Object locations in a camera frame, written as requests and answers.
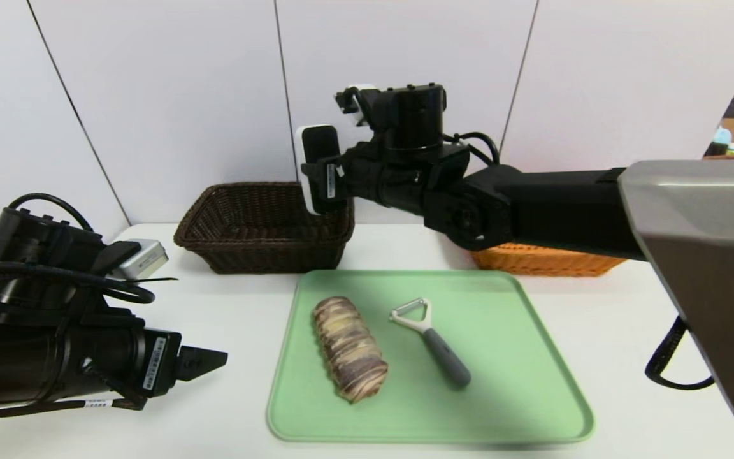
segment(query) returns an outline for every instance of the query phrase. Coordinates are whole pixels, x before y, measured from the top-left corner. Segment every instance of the vegetable peeler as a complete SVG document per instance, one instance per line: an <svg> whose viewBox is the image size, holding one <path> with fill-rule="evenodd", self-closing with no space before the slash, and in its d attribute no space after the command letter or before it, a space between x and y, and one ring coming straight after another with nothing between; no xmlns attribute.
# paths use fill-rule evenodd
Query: vegetable peeler
<svg viewBox="0 0 734 459"><path fill-rule="evenodd" d="M402 317L403 314L406 314L411 310L417 310L421 307L426 308L422 320L416 321ZM392 310L390 313L390 320L391 322L407 326L407 328L420 332L420 334L423 335L423 340L426 345L429 347L430 351L432 351L432 354L435 355L440 368L449 375L449 378L451 378L458 387L465 387L469 384L471 381L471 373L469 373L466 365L461 362L455 352L452 352L452 348L446 344L438 332L432 328L432 303L430 300L418 298L404 305L400 305Z"/></svg>

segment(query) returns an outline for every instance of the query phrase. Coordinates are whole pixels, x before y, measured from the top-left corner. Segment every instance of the brown wicker basket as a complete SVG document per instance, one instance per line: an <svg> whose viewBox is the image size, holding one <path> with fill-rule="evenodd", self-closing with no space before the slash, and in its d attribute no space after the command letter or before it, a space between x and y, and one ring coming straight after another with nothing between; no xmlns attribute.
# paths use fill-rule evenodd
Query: brown wicker basket
<svg viewBox="0 0 734 459"><path fill-rule="evenodd" d="M234 183L203 192L175 244L215 273L307 273L338 265L353 226L351 201L317 217L306 211L297 183Z"/></svg>
<svg viewBox="0 0 734 459"><path fill-rule="evenodd" d="M594 277L607 273L624 260L611 256L570 252L525 244L502 244L472 252L481 270L500 270L530 276Z"/></svg>

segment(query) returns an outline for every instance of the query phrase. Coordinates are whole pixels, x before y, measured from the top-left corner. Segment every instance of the barcode label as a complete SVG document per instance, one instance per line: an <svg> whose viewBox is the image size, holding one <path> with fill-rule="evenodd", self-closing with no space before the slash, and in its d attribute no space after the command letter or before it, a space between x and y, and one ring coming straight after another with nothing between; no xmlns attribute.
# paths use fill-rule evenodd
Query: barcode label
<svg viewBox="0 0 734 459"><path fill-rule="evenodd" d="M85 409L105 409L105 407L111 406L111 400L84 400Z"/></svg>
<svg viewBox="0 0 734 459"><path fill-rule="evenodd" d="M332 200L336 197L336 166L327 165L327 198Z"/></svg>
<svg viewBox="0 0 734 459"><path fill-rule="evenodd" d="M143 378L143 389L152 390L157 379L157 370L161 366L161 358L163 357L163 349L166 348L166 338L158 337L155 339L155 346L152 347L152 358L149 360L149 367L146 368L146 377Z"/></svg>

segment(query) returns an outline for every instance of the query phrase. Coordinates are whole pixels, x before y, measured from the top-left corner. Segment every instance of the table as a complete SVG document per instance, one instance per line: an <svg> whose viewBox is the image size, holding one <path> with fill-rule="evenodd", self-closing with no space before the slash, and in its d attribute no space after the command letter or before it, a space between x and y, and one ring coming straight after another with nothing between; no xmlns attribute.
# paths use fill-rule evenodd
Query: table
<svg viewBox="0 0 734 459"><path fill-rule="evenodd" d="M2 419L0 458L734 458L734 418L716 387L681 392L644 377L675 309L650 265L637 261L597 279L519 279L594 410L597 426L588 441L519 450L282 442L268 430L265 407L299 276L218 276L172 243L175 227L139 224L120 236L160 239L171 261L157 274L180 278L149 284L157 300L132 309L152 328L182 332L186 345L229 352L227 366L178 382L143 412L84 409ZM356 226L339 265L472 267L445 237L414 224ZM682 383L707 375L689 338L665 375Z"/></svg>

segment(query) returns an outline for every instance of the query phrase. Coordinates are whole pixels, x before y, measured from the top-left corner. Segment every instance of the orange wicker basket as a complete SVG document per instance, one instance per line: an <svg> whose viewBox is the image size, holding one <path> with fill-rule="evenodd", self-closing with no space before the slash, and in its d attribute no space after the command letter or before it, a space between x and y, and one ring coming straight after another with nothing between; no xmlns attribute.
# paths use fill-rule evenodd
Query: orange wicker basket
<svg viewBox="0 0 734 459"><path fill-rule="evenodd" d="M525 244L502 244L472 252L481 270L500 270L530 276L595 277L624 261L611 256L570 252Z"/></svg>

